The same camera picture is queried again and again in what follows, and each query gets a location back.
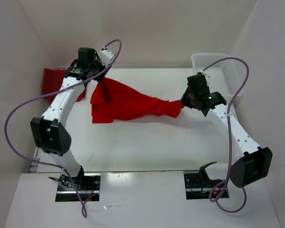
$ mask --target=red towel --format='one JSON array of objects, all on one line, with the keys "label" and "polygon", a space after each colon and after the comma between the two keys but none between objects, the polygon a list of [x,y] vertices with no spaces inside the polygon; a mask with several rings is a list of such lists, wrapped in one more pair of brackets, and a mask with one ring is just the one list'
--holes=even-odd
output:
[{"label": "red towel", "polygon": [[163,101],[139,93],[115,80],[104,78],[91,97],[93,123],[133,120],[147,114],[176,118],[184,107],[180,101]]},{"label": "red towel", "polygon": [[[58,69],[58,70],[50,70],[44,69],[43,74],[43,85],[42,85],[42,93],[49,94],[55,91],[58,91],[62,86],[62,81],[64,78],[66,70],[65,69]],[[86,95],[86,89],[79,95],[77,98],[77,102],[84,99]],[[53,102],[55,96],[48,96],[45,99],[49,100],[49,104]]]}]

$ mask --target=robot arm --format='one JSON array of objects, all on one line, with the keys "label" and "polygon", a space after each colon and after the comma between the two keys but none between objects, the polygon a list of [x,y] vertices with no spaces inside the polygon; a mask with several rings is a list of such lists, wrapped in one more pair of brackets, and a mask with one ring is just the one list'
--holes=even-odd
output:
[{"label": "robot arm", "polygon": [[[60,90],[80,83],[104,70],[115,53],[103,48],[101,55],[102,60],[94,49],[80,48],[78,59],[74,60],[67,69]],[[105,74],[95,80],[100,81],[104,76]],[[57,165],[64,167],[79,188],[85,182],[84,170],[72,155],[70,150],[71,136],[66,131],[65,126],[68,115],[84,89],[85,86],[81,84],[57,94],[51,106],[42,116],[31,120],[31,129],[36,146],[53,157]],[[62,179],[60,181],[65,185],[70,185],[67,174],[64,170],[61,171]]]},{"label": "robot arm", "polygon": [[[189,108],[203,112],[228,140],[227,102],[218,92],[210,93],[207,81],[202,73],[188,77],[188,88],[181,101]],[[239,188],[253,183],[268,174],[272,152],[261,148],[243,129],[230,113],[231,137],[233,147],[230,179]],[[200,168],[203,180],[224,180],[228,164],[212,162]]]}]

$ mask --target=white basket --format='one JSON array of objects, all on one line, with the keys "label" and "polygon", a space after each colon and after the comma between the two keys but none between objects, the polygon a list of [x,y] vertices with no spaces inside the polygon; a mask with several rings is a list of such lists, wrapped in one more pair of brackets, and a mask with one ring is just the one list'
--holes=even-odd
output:
[{"label": "white basket", "polygon": [[[193,70],[197,74],[211,63],[221,59],[230,57],[224,53],[197,53],[191,56]],[[224,60],[208,70],[204,71],[210,92],[219,92],[229,102],[236,91],[240,88],[241,83],[238,77],[238,72],[233,63],[234,60]]]}]

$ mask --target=purple cable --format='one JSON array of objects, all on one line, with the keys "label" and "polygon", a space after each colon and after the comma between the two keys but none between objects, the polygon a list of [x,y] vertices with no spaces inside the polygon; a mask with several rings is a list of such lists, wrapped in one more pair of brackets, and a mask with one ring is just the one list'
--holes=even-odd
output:
[{"label": "purple cable", "polygon": [[[212,67],[213,65],[223,61],[223,60],[228,60],[228,59],[234,59],[234,60],[237,60],[237,61],[240,61],[241,63],[243,63],[246,67],[246,70],[247,70],[247,73],[246,73],[246,77],[245,77],[245,80],[243,82],[243,84],[241,85],[241,87],[237,90],[237,92],[233,95],[233,97],[231,98],[230,100],[230,103],[228,104],[228,108],[227,108],[227,122],[228,122],[228,136],[229,136],[229,159],[228,159],[228,170],[227,170],[227,175],[226,175],[226,180],[223,180],[221,181],[220,183],[218,183],[216,186],[213,187],[213,189],[210,191],[209,193],[209,200],[211,202],[216,202],[218,207],[220,209],[222,209],[223,211],[225,212],[228,212],[228,213],[236,213],[236,212],[239,212],[240,210],[242,210],[244,208],[244,206],[246,205],[246,201],[247,201],[247,194],[246,194],[246,191],[244,188],[243,189],[243,192],[244,192],[244,202],[242,204],[242,206],[237,209],[237,210],[226,210],[224,208],[222,208],[220,205],[219,205],[219,202],[218,200],[222,197],[222,195],[224,194],[224,192],[226,191],[226,188],[227,188],[227,185],[228,185],[228,182],[229,182],[229,178],[230,178],[230,173],[231,173],[231,164],[232,164],[232,134],[231,134],[231,122],[230,122],[230,116],[229,116],[229,113],[230,113],[230,109],[231,109],[231,106],[234,102],[234,100],[236,99],[237,95],[239,94],[239,92],[243,89],[244,85],[246,84],[247,80],[248,80],[248,76],[249,76],[249,67],[247,65],[247,63],[240,59],[240,58],[236,58],[236,57],[227,57],[227,58],[222,58],[212,64],[210,64],[209,66],[207,66],[205,69],[203,69],[203,71],[209,69],[210,67]],[[220,193],[214,198],[212,199],[211,196],[213,194],[213,192],[215,191],[216,188],[218,188],[219,186],[221,186],[222,184],[224,184],[222,190],[220,191]]]},{"label": "purple cable", "polygon": [[114,40],[112,40],[111,42],[109,42],[108,44],[106,44],[104,47],[107,47],[107,46],[109,46],[110,44],[112,44],[112,43],[114,43],[114,42],[119,42],[118,51],[117,51],[117,53],[116,53],[114,59],[110,62],[110,64],[109,64],[104,70],[102,70],[101,72],[99,72],[99,73],[96,74],[95,76],[93,76],[93,77],[91,77],[91,78],[89,78],[89,79],[87,79],[87,80],[85,80],[85,81],[82,81],[82,82],[79,82],[79,83],[77,83],[77,84],[71,85],[71,86],[69,86],[69,87],[67,87],[67,88],[65,88],[65,89],[62,89],[62,90],[59,90],[59,91],[56,91],[56,92],[53,92],[53,93],[50,93],[50,94],[45,94],[45,95],[42,95],[42,96],[39,96],[39,97],[30,99],[30,100],[27,100],[27,101],[25,101],[25,102],[19,104],[17,107],[15,107],[15,108],[10,112],[10,114],[9,114],[8,117],[6,118],[6,121],[5,121],[5,124],[4,124],[4,135],[5,135],[5,139],[6,139],[7,143],[8,143],[8,145],[9,145],[9,147],[14,151],[15,154],[17,154],[17,155],[18,155],[19,157],[21,157],[22,159],[27,160],[28,162],[34,162],[34,163],[38,163],[38,164],[54,166],[54,167],[63,169],[63,170],[66,172],[66,174],[69,176],[69,178],[70,178],[70,180],[71,180],[71,182],[72,182],[72,186],[73,186],[73,188],[74,188],[74,190],[75,190],[75,192],[76,192],[76,195],[78,196],[78,199],[79,199],[79,201],[80,201],[80,203],[81,203],[81,205],[82,205],[81,212],[82,212],[82,215],[83,215],[84,218],[87,218],[87,212],[86,212],[85,204],[86,204],[94,195],[96,195],[96,193],[95,193],[95,194],[92,194],[91,196],[89,196],[89,197],[83,202],[82,199],[81,199],[81,197],[80,197],[80,195],[79,195],[79,192],[78,192],[78,190],[77,190],[77,188],[76,188],[76,186],[75,186],[75,183],[74,183],[73,180],[72,180],[72,177],[71,177],[70,173],[69,173],[64,167],[62,167],[62,166],[60,166],[60,165],[57,165],[57,164],[51,164],[51,163],[47,163],[47,162],[35,161],[35,160],[33,160],[33,159],[30,159],[30,158],[27,158],[27,157],[23,156],[23,155],[22,155],[21,153],[19,153],[19,152],[15,149],[15,147],[11,144],[10,139],[9,139],[9,136],[8,136],[8,130],[7,130],[7,128],[8,128],[8,123],[9,123],[9,120],[10,120],[11,116],[14,114],[14,112],[16,112],[16,111],[17,111],[19,108],[21,108],[22,106],[24,106],[24,105],[26,105],[26,104],[28,104],[28,103],[30,103],[30,102],[33,102],[33,101],[36,101],[36,100],[39,100],[39,99],[48,97],[48,96],[53,96],[53,95],[60,94],[60,93],[66,91],[66,90],[68,90],[68,89],[74,88],[75,86],[78,86],[78,85],[81,85],[81,84],[84,84],[84,83],[88,83],[88,82],[90,82],[91,80],[93,80],[93,79],[95,79],[95,78],[101,76],[104,72],[108,71],[108,70],[111,68],[112,64],[116,61],[116,59],[117,59],[117,57],[119,56],[120,51],[121,51],[121,49],[122,49],[122,42],[121,42],[120,39],[114,39]]}]

